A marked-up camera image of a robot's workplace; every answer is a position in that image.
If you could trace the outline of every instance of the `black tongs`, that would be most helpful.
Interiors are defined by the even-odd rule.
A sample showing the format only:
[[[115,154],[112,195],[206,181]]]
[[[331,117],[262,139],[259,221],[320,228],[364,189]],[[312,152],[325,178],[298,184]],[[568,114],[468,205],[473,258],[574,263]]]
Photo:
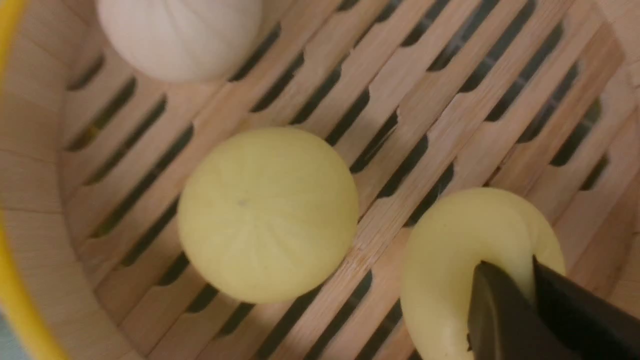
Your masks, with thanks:
[[[640,320],[534,259],[532,306],[499,267],[474,272],[468,317],[476,360],[640,360]]]

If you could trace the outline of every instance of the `bamboo steamer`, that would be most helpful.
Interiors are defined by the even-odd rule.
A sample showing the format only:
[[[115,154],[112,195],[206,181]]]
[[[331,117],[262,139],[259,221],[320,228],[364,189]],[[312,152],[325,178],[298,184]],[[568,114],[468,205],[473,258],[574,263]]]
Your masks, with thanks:
[[[26,8],[0,99],[0,202],[69,358],[417,358],[397,305],[407,234],[439,196],[486,184],[533,202],[570,277],[640,316],[640,1],[265,7],[243,70],[201,85],[131,69],[89,0]],[[181,254],[175,203],[217,143],[290,123],[352,165],[355,246],[321,289],[239,304]]]

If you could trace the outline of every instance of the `dough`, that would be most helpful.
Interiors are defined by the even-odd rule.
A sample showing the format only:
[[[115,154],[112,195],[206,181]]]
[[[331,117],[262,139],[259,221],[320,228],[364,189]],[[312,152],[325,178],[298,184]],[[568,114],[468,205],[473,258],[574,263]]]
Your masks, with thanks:
[[[251,303],[296,298],[349,250],[358,192],[324,140],[293,128],[237,135],[203,161],[180,199],[178,227],[195,268]]]
[[[553,229],[526,200],[477,188],[438,201],[415,226],[403,270],[401,305],[424,360],[468,359],[467,318],[474,268],[505,270],[535,299],[532,256],[561,274],[564,259]]]

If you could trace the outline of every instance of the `yellow rim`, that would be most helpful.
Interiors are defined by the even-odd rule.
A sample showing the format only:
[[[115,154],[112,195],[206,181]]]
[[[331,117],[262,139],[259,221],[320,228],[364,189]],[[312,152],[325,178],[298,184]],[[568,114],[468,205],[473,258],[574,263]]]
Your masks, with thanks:
[[[9,48],[26,0],[0,0],[0,90]],[[9,324],[34,360],[66,360],[20,278],[0,213],[0,305]]]

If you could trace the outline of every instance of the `bamboo surface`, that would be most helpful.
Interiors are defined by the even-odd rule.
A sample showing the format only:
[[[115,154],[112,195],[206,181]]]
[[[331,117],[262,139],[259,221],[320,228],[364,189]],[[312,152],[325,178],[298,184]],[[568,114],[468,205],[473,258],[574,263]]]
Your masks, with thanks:
[[[91,1],[32,0],[0,99],[0,203],[29,289],[74,359],[281,360],[310,352],[326,360],[407,359],[413,344],[393,314],[408,220],[423,199],[485,184],[533,202],[554,225],[570,277],[640,316],[640,1],[538,0],[466,92],[459,90],[528,4],[498,2],[435,71],[430,66],[481,0],[450,0],[424,34],[406,40],[438,3],[266,0],[260,39],[276,40],[251,71],[235,81],[171,85],[120,59]],[[560,23],[546,60],[500,118],[486,121]],[[519,142],[577,63],[539,134]],[[274,91],[283,74],[288,81]],[[126,99],[96,128],[119,95]],[[597,99],[599,121],[566,163],[553,165]],[[347,164],[367,160],[355,171],[358,235],[314,296],[255,306],[227,331],[245,305],[205,296],[205,281],[180,256],[173,205],[217,143],[292,121],[328,137]],[[428,149],[420,152],[425,136]],[[176,147],[183,149],[159,167]],[[585,189],[604,158],[604,171]],[[389,191],[398,168],[406,172]],[[141,239],[148,246],[123,264]],[[338,318],[344,323],[336,328]]]

